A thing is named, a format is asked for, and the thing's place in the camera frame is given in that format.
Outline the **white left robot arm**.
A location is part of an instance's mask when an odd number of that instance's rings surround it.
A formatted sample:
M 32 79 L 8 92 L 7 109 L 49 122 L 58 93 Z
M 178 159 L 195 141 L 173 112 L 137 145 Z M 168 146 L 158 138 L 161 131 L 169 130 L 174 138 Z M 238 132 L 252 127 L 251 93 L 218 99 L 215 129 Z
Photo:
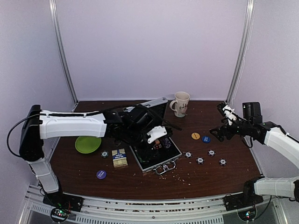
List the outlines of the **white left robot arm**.
M 142 104 L 128 105 L 128 111 L 119 112 L 119 106 L 94 112 L 52 112 L 33 105 L 26 118 L 17 122 L 8 132 L 20 124 L 21 139 L 19 152 L 9 152 L 31 166 L 49 200 L 57 207 L 67 203 L 67 196 L 61 192 L 58 178 L 45 158 L 43 141 L 56 137 L 113 138 L 145 151 L 153 148 L 155 140 L 171 136 L 179 129 L 164 119 L 163 115 Z

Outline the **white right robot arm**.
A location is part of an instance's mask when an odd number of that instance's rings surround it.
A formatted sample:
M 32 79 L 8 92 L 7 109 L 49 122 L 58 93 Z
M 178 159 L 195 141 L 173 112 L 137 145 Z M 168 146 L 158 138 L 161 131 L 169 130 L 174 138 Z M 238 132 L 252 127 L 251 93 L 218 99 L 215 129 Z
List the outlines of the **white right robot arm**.
M 296 167 L 299 165 L 299 141 L 287 133 L 281 125 L 271 121 L 264 122 L 259 102 L 246 102 L 242 105 L 243 117 L 240 118 L 226 102 L 217 105 L 223 116 L 222 125 L 210 130 L 220 142 L 230 140 L 235 135 L 248 136 L 279 152 Z M 247 181 L 240 194 L 240 203 L 251 205 L 258 196 L 278 196 L 299 200 L 299 178 L 258 177 Z

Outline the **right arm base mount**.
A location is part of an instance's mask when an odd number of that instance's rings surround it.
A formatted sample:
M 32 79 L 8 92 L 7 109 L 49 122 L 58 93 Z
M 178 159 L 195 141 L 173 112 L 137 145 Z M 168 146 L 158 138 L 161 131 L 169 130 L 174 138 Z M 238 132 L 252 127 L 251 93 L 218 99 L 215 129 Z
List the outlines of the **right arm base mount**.
M 248 197 L 243 193 L 239 193 L 235 195 L 228 194 L 223 198 L 223 200 L 224 200 L 226 211 L 231 211 L 231 210 L 239 210 L 250 206 L 255 206 L 259 203 L 262 203 L 263 197 L 257 195 Z

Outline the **blue small blind button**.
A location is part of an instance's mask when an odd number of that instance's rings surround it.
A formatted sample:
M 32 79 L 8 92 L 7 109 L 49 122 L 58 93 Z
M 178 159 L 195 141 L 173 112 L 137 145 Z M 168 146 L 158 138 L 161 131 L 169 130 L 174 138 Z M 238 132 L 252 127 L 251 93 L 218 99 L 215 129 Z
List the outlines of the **blue small blind button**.
M 209 136 L 203 136 L 203 137 L 202 137 L 202 141 L 203 141 L 204 143 L 210 143 L 210 142 L 211 142 L 211 138 L 210 138 Z

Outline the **yellow big blind button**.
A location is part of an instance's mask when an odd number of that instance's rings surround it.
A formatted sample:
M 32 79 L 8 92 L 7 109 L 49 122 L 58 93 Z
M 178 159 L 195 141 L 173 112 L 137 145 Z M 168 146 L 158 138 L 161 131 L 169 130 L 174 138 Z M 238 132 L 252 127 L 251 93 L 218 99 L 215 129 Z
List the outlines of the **yellow big blind button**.
M 199 140 L 200 139 L 200 134 L 194 132 L 194 133 L 191 134 L 191 138 L 194 139 L 194 140 Z

